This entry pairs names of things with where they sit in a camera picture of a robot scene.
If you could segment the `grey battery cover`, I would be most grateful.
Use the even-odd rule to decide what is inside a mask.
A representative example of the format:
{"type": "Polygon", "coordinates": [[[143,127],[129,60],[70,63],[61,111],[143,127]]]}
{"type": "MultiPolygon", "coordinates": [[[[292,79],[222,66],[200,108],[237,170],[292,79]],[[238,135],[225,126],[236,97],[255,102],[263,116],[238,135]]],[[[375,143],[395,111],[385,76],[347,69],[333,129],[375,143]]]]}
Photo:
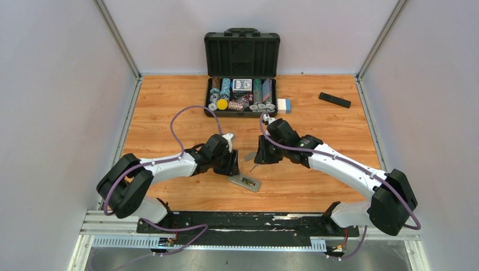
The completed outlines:
{"type": "Polygon", "coordinates": [[[256,157],[256,155],[257,155],[257,152],[250,152],[250,153],[248,153],[247,155],[245,155],[244,161],[254,160],[254,158],[256,157]]]}

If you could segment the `grey remote control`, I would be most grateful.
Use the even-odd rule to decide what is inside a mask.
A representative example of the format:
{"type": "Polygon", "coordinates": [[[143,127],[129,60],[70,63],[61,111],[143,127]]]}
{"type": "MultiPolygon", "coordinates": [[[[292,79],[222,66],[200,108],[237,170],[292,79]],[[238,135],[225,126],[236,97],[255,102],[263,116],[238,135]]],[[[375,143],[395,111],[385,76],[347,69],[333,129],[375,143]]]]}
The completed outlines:
{"type": "Polygon", "coordinates": [[[227,180],[254,193],[257,193],[261,187],[260,181],[242,174],[229,176],[227,180]]]}

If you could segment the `green battery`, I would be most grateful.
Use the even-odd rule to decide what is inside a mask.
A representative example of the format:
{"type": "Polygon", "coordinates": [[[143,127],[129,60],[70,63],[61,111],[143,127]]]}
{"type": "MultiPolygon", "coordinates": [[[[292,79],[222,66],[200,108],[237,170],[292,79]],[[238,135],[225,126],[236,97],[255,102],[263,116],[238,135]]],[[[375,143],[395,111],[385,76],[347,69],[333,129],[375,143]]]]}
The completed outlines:
{"type": "Polygon", "coordinates": [[[254,186],[255,185],[254,181],[252,181],[250,179],[247,179],[247,178],[241,179],[241,182],[244,183],[245,185],[249,185],[249,186],[254,186]]]}

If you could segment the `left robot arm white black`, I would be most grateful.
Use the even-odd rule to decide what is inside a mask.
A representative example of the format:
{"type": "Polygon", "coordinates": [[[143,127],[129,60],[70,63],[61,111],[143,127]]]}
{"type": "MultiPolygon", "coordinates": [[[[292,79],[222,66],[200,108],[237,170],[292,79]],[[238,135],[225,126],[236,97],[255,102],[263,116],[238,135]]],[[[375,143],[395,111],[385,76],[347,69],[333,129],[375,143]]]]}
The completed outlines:
{"type": "Polygon", "coordinates": [[[210,169],[222,176],[238,175],[238,151],[233,140],[233,133],[214,134],[202,145],[159,159],[126,154],[99,181],[96,191],[117,218],[137,216],[150,221],[157,232],[167,233],[173,226],[171,210],[162,200],[147,196],[150,186],[210,169]]]}

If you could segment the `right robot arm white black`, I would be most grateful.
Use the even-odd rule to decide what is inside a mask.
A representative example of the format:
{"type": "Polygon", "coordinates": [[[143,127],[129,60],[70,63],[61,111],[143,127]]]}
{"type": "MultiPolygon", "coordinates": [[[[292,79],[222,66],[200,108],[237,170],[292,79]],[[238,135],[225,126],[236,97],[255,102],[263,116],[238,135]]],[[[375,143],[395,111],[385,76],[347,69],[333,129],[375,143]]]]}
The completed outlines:
{"type": "Polygon", "coordinates": [[[403,228],[422,228],[414,214],[417,199],[406,174],[399,169],[386,172],[366,166],[314,136],[299,136],[286,120],[267,113],[260,115],[259,127],[262,134],[256,164],[277,164],[288,159],[326,173],[365,197],[359,203],[332,203],[322,221],[327,234],[338,235],[349,226],[374,226],[391,236],[403,228]]]}

